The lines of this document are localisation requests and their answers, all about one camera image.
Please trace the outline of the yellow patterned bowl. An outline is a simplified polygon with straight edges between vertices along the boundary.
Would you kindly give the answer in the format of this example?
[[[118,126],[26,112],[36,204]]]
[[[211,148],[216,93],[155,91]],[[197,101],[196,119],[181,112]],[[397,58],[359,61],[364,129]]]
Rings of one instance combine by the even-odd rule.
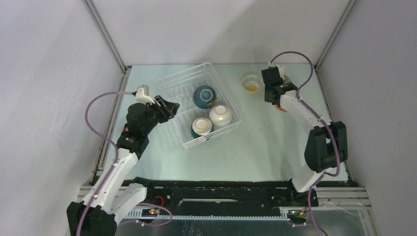
[[[246,74],[241,78],[241,85],[249,93],[258,93],[263,87],[263,79],[257,74]]]

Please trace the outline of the dark teal bowl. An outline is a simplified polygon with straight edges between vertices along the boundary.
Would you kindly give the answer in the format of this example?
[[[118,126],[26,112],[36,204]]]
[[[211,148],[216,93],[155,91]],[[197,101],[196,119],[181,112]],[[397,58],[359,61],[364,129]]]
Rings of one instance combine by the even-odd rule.
[[[216,104],[217,93],[213,87],[202,85],[193,91],[192,101],[198,108],[210,109]]]

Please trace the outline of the white and navy bowl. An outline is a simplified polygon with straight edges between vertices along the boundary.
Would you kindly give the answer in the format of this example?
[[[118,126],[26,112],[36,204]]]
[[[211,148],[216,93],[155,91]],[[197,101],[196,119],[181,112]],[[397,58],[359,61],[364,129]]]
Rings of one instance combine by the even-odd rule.
[[[197,118],[191,124],[191,135],[199,138],[214,131],[214,126],[208,118]]]

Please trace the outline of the plain white bowl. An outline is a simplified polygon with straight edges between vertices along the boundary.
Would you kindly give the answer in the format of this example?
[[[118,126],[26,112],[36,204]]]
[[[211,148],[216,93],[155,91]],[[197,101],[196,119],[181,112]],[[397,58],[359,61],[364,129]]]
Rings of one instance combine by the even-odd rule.
[[[209,112],[209,119],[217,127],[224,127],[232,122],[233,114],[226,105],[216,105]]]

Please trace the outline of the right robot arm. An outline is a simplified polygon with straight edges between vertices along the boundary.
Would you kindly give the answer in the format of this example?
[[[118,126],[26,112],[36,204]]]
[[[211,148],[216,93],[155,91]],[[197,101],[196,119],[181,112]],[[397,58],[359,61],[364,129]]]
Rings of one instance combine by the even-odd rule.
[[[265,84],[265,101],[292,115],[308,135],[305,164],[292,178],[292,188],[286,192],[288,203],[298,206],[305,200],[305,192],[316,186],[324,176],[339,175],[341,163],[348,157],[346,125],[318,114],[301,97],[298,87],[284,82],[279,67],[269,67],[261,73]]]

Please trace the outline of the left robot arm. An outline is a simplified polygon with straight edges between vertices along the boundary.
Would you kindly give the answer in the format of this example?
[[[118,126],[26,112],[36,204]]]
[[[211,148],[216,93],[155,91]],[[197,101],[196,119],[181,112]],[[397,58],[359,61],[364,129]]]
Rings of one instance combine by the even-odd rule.
[[[113,236],[122,219],[139,203],[149,205],[155,191],[132,183],[117,195],[129,171],[138,163],[149,144],[148,135],[160,123],[173,119],[180,105],[157,95],[138,98],[127,109],[126,124],[117,142],[109,141],[115,156],[91,191],[80,202],[71,202],[67,219],[72,236]]]

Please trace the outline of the aluminium frame rail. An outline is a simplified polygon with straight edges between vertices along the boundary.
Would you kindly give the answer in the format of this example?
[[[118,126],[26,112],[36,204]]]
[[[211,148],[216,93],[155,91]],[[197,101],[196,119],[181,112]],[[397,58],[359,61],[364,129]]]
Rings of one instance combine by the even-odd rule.
[[[96,28],[98,29],[102,39],[104,40],[104,43],[106,44],[107,48],[109,49],[112,57],[114,58],[116,64],[118,65],[119,69],[122,73],[126,72],[126,64],[124,63],[109,31],[107,30],[107,27],[100,16],[100,13],[95,6],[94,2],[92,0],[82,0],[83,4],[85,5],[86,10],[90,14],[90,17],[92,21],[94,22]]]

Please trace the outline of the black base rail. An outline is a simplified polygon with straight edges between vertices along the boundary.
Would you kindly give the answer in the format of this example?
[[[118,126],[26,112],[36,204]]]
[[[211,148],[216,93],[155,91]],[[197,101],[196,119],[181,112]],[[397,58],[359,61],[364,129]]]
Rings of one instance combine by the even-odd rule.
[[[136,177],[123,187],[147,187],[146,203],[162,206],[160,216],[174,218],[282,217],[285,209],[319,205],[318,191],[297,193],[288,181],[180,181]]]

